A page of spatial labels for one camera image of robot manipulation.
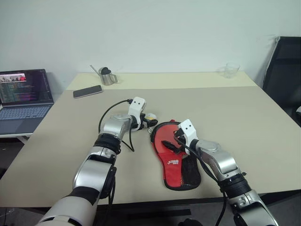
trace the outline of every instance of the black cable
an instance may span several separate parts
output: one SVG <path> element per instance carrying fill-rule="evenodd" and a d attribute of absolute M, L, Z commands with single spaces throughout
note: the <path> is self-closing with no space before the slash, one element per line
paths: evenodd
<path fill-rule="evenodd" d="M 3 226 L 6 226 L 6 214 L 8 212 L 8 209 L 5 208 L 5 215 L 4 215 L 4 222 L 3 222 Z"/>
<path fill-rule="evenodd" d="M 181 140 L 179 140 L 176 136 L 174 136 L 174 139 L 176 140 L 176 142 L 178 142 L 179 144 L 181 144 L 182 146 L 184 146 L 185 148 L 187 148 L 189 150 L 189 152 L 193 153 L 196 158 L 199 160 L 199 162 L 201 163 L 201 166 L 203 168 L 203 170 L 205 171 L 205 173 L 211 177 L 215 182 L 218 182 L 218 180 L 215 178 L 215 176 L 212 174 L 212 172 L 210 171 L 210 169 L 207 167 L 207 165 L 203 162 L 203 160 L 201 159 L 201 157 L 195 152 L 193 151 L 190 147 L 188 147 L 187 145 L 185 145 Z"/>
<path fill-rule="evenodd" d="M 100 127 L 101 127 L 101 124 L 103 122 L 103 118 L 105 117 L 105 115 L 108 113 L 109 110 L 111 110 L 113 107 L 121 104 L 121 103 L 124 103 L 124 102 L 128 102 L 129 104 L 132 103 L 133 99 L 127 99 L 127 100 L 122 100 L 122 101 L 119 101 L 118 103 L 112 105 L 111 107 L 109 107 L 102 115 L 100 121 L 99 121 L 99 124 L 98 124 L 98 133 L 100 132 Z M 128 145 L 125 141 L 122 141 L 122 143 L 124 143 L 132 152 L 134 152 L 134 148 L 133 148 L 133 145 L 131 144 L 132 148 L 130 147 L 130 145 Z"/>
<path fill-rule="evenodd" d="M 105 117 L 105 115 L 108 113 L 109 110 L 111 110 L 113 107 L 115 107 L 115 106 L 117 106 L 117 105 L 119 105 L 119 104 L 121 104 L 121 103 L 124 103 L 124 102 L 130 103 L 131 101 L 132 101 L 131 99 L 123 100 L 123 101 L 120 101 L 120 102 L 118 102 L 118 103 L 112 105 L 111 107 L 109 107 L 109 108 L 104 112 L 104 114 L 102 115 L 102 117 L 101 117 L 101 119 L 100 119 L 100 121 L 99 121 L 99 124 L 98 124 L 98 132 L 100 132 L 100 126 L 101 126 L 101 124 L 102 124 L 103 118 Z"/>
<path fill-rule="evenodd" d="M 130 150 L 132 150 L 132 148 L 130 147 L 130 145 L 128 145 L 126 142 L 124 142 L 123 140 L 121 142 L 124 143 Z"/>
<path fill-rule="evenodd" d="M 204 163 L 204 161 L 201 159 L 201 156 L 199 156 L 195 151 L 193 151 L 190 147 L 188 147 L 187 145 L 185 145 L 181 140 L 179 140 L 176 136 L 174 136 L 174 139 L 176 140 L 176 142 L 178 142 L 179 144 L 181 144 L 182 146 L 184 146 L 185 148 L 187 148 L 189 150 L 189 152 L 193 153 L 196 158 L 199 160 L 199 162 L 201 163 L 201 166 L 203 168 L 203 170 L 205 171 L 205 173 L 211 177 L 216 183 L 218 182 L 218 180 L 215 178 L 215 176 L 212 174 L 212 172 L 210 171 L 210 169 L 207 167 L 207 165 Z M 215 226 L 218 226 L 222 220 L 222 217 L 225 213 L 226 210 L 226 206 L 227 206 L 227 197 L 225 192 L 222 193 L 223 195 L 223 206 L 222 206 L 222 211 L 216 221 Z"/>
<path fill-rule="evenodd" d="M 217 219 L 217 221 L 216 221 L 215 226 L 218 226 L 218 225 L 220 224 L 220 222 L 221 222 L 221 220 L 222 220 L 222 217 L 223 217 L 223 215 L 224 215 L 224 213 L 225 213 L 226 206 L 227 206 L 227 197 L 226 197 L 225 192 L 223 192 L 222 195 L 223 195 L 222 211 L 221 211 L 220 216 L 218 217 L 218 219 Z"/>
<path fill-rule="evenodd" d="M 133 143 L 132 143 L 132 126 L 131 126 L 131 128 L 130 128 L 130 131 L 129 131 L 128 136 L 129 136 L 129 139 L 130 139 L 130 145 L 131 145 L 131 148 L 130 148 L 130 149 L 132 150 L 132 152 L 134 152 L 135 149 L 134 149 Z"/>
<path fill-rule="evenodd" d="M 113 200 L 114 200 L 114 194 L 115 194 L 115 186 L 116 186 L 116 181 L 115 181 L 115 178 L 114 178 L 114 184 L 113 184 L 113 188 L 112 188 L 112 194 L 109 194 L 108 209 L 107 209 L 107 211 L 105 213 L 105 216 L 103 218 L 102 226 L 106 225 L 106 223 L 108 221 L 108 216 L 110 215 L 111 210 L 112 210 L 112 205 L 113 205 Z"/>

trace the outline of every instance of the laptop screen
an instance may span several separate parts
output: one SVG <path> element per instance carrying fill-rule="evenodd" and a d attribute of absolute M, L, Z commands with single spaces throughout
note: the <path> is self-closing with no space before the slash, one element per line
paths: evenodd
<path fill-rule="evenodd" d="M 53 103 L 44 69 L 0 72 L 2 105 Z"/>

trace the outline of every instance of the laptop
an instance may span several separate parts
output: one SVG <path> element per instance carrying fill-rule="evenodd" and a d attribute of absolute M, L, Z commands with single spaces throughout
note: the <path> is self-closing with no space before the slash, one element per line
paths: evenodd
<path fill-rule="evenodd" d="M 33 133 L 54 104 L 45 69 L 0 72 L 0 135 Z"/>

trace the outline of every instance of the white wall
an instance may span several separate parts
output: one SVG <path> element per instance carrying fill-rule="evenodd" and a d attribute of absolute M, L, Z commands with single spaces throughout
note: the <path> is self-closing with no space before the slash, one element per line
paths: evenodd
<path fill-rule="evenodd" d="M 260 83 L 276 36 L 301 35 L 300 0 L 1 0 L 0 71 L 45 68 L 60 93 L 89 64 L 198 72 L 241 64 Z"/>

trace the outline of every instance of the metal pitcher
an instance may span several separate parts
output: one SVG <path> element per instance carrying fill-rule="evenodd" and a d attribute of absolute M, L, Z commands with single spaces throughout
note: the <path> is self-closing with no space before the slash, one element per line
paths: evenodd
<path fill-rule="evenodd" d="M 109 86 L 118 82 L 117 76 L 112 74 L 111 70 L 107 67 L 102 67 L 98 71 L 92 65 L 90 65 L 90 67 L 92 67 L 92 69 L 99 75 L 103 85 Z"/>

